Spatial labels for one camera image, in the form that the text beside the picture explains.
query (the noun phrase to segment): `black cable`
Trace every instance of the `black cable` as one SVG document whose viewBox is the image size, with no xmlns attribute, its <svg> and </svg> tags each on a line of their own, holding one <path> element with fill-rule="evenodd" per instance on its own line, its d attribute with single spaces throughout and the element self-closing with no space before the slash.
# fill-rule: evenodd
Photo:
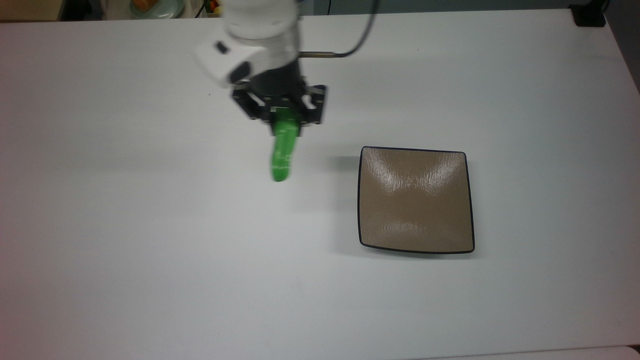
<svg viewBox="0 0 640 360">
<path fill-rule="evenodd" d="M 202 6 L 200 7 L 200 10 L 198 10 L 198 15 L 196 15 L 196 19 L 200 17 L 200 14 L 202 13 L 202 10 L 204 10 L 204 6 L 207 4 L 207 0 L 204 0 L 202 2 Z"/>
<path fill-rule="evenodd" d="M 347 51 L 346 53 L 331 53 L 328 51 L 301 51 L 301 58 L 346 58 L 349 55 L 353 55 L 356 51 L 360 50 L 364 42 L 367 41 L 369 37 L 369 32 L 371 32 L 371 28 L 373 27 L 373 21 L 376 19 L 376 14 L 378 14 L 378 9 L 380 8 L 380 0 L 373 0 L 371 5 L 371 14 L 369 16 L 369 21 L 367 22 L 367 27 L 364 29 L 362 36 L 358 40 L 356 46 L 353 49 Z"/>
</svg>

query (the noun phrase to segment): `green object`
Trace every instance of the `green object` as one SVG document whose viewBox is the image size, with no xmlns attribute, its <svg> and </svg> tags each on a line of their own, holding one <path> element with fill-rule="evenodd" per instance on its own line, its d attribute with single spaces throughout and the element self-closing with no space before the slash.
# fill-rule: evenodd
<svg viewBox="0 0 640 360">
<path fill-rule="evenodd" d="M 289 176 L 293 147 L 300 133 L 300 125 L 290 109 L 275 108 L 275 110 L 276 122 L 273 129 L 275 142 L 271 156 L 271 177 L 279 182 Z"/>
</svg>

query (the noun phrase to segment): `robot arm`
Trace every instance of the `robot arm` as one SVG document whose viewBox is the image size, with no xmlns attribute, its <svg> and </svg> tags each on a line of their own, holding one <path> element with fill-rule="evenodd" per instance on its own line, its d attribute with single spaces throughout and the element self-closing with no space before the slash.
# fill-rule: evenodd
<svg viewBox="0 0 640 360">
<path fill-rule="evenodd" d="M 307 86 L 301 72 L 295 0 L 226 0 L 223 22 L 197 49 L 202 67 L 251 119 L 271 127 L 273 179 L 289 174 L 301 127 L 320 124 L 326 87 Z"/>
</svg>

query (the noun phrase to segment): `brown plate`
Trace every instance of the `brown plate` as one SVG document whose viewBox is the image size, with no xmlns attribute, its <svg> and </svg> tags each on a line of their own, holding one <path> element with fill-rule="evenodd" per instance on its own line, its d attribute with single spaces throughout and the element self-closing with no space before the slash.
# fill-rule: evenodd
<svg viewBox="0 0 640 360">
<path fill-rule="evenodd" d="M 431 254 L 475 249 L 464 152 L 362 148 L 358 182 L 360 243 Z"/>
</svg>

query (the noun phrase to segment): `white table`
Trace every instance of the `white table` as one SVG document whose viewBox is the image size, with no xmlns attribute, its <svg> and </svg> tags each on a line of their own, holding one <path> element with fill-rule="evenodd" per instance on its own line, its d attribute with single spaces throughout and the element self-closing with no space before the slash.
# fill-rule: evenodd
<svg viewBox="0 0 640 360">
<path fill-rule="evenodd" d="M 365 16 L 303 20 L 342 51 Z M 569 10 L 381 15 L 292 176 L 196 66 L 215 20 L 0 25 L 7 359 L 411 359 L 640 343 L 640 97 Z M 363 145 L 464 151 L 476 251 L 358 242 Z"/>
</svg>

